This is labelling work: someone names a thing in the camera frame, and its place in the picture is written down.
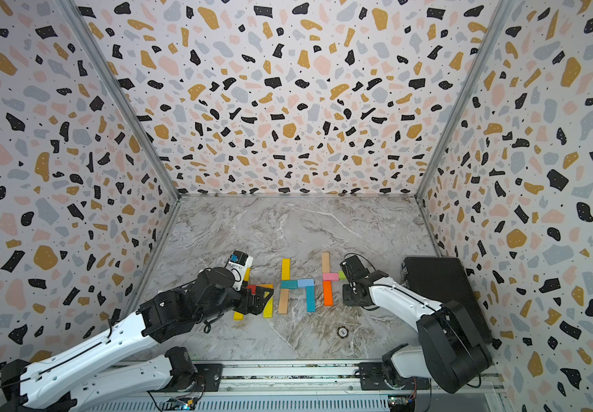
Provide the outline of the teal long block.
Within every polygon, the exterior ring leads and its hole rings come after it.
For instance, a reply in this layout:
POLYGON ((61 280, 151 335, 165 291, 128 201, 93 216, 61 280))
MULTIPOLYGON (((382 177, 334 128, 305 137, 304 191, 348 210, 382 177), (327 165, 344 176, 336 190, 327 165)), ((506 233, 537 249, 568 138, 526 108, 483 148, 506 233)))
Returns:
POLYGON ((307 312, 312 313, 316 311, 316 298, 315 298, 315 287, 308 286, 305 288, 306 291, 306 307, 307 312))

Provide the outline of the pink block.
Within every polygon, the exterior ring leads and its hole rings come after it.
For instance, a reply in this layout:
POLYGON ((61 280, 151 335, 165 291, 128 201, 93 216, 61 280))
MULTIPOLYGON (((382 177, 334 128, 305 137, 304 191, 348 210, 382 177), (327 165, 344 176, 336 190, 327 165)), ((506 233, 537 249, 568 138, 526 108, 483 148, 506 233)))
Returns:
POLYGON ((324 273, 322 275, 322 281, 324 282, 338 282, 339 281, 339 273, 324 273))

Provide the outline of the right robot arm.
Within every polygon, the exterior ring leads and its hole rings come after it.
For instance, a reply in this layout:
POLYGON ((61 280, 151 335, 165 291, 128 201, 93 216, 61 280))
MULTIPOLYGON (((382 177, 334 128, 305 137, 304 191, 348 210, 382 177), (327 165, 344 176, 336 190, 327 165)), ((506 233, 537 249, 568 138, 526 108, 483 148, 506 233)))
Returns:
POLYGON ((417 345, 399 345, 381 362, 360 365, 364 389, 413 389, 428 379, 454 394, 492 366, 490 329, 456 257, 406 257, 400 280, 356 253, 340 267, 345 306, 387 310, 418 334, 417 345))

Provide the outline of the light blue block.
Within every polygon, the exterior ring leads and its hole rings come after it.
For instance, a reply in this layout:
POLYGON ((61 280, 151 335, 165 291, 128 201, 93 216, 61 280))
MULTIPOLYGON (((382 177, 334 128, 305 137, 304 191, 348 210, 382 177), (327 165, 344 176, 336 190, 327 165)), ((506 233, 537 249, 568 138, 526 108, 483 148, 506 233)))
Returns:
POLYGON ((308 288, 315 286, 314 279, 299 279, 298 280, 298 288, 308 288))

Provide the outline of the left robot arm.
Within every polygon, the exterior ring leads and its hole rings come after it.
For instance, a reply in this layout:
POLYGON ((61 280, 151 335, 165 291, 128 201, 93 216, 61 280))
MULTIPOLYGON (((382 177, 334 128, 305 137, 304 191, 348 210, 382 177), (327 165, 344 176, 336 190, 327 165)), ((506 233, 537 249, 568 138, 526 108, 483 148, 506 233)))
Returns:
POLYGON ((161 292, 107 331, 40 362, 1 369, 2 411, 85 411, 140 391, 184 391, 198 384, 188 351, 174 347, 136 366, 115 365, 228 312, 261 315, 274 292, 243 286, 243 276, 207 268, 195 280, 161 292))

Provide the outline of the lime yellow block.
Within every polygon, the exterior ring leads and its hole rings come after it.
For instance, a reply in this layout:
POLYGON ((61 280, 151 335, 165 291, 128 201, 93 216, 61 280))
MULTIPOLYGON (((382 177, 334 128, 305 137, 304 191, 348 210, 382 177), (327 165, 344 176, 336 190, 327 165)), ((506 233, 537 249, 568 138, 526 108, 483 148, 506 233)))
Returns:
POLYGON ((271 319, 274 315, 274 299, 270 298, 263 310, 263 318, 271 319))

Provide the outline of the orange block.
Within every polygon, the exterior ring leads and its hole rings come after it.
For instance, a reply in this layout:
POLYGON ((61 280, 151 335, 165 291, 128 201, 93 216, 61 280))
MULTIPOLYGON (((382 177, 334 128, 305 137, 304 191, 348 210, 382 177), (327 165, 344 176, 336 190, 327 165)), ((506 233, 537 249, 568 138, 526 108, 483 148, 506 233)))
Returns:
POLYGON ((322 295, 325 307, 332 307, 334 305, 333 285, 331 281, 322 282, 322 295))

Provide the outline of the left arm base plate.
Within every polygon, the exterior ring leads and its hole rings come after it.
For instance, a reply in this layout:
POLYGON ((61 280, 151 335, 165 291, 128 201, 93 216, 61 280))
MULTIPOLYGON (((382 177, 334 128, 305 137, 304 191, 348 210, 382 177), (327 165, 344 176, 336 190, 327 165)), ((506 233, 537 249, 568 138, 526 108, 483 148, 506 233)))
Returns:
POLYGON ((223 377, 222 363, 197 363, 195 371, 178 380, 175 391, 187 396, 217 392, 223 377))

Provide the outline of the tan wooden block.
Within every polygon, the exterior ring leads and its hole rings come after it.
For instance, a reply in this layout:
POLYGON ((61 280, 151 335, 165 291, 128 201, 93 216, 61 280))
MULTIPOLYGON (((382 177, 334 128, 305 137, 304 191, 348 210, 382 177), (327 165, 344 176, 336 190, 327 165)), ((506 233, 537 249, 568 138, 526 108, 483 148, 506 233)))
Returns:
POLYGON ((279 294, 279 314, 286 315, 288 313, 290 299, 290 290, 282 288, 279 294))

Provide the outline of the teal short block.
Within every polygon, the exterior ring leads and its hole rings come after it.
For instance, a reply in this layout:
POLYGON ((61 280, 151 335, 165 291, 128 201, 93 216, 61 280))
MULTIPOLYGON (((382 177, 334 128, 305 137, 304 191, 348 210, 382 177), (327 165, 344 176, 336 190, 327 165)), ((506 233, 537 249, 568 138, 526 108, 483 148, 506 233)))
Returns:
POLYGON ((296 280, 286 280, 286 281, 282 281, 280 284, 280 287, 282 289, 298 289, 298 281, 296 280))

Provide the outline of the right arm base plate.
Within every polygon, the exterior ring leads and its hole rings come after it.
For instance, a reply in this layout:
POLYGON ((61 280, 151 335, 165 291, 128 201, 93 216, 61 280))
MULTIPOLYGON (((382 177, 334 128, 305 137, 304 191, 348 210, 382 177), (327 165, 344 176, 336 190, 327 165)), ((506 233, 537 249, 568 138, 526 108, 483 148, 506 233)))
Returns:
POLYGON ((431 388, 429 379, 402 377, 386 362, 361 362, 354 376, 360 380, 363 391, 413 391, 431 388))

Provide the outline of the beige wooden block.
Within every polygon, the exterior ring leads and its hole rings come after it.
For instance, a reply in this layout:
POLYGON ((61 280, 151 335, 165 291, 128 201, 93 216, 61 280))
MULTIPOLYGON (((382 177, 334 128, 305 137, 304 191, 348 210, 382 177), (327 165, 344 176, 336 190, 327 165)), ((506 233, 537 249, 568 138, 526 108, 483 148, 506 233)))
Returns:
POLYGON ((330 253, 322 253, 322 273, 327 274, 331 272, 330 253))

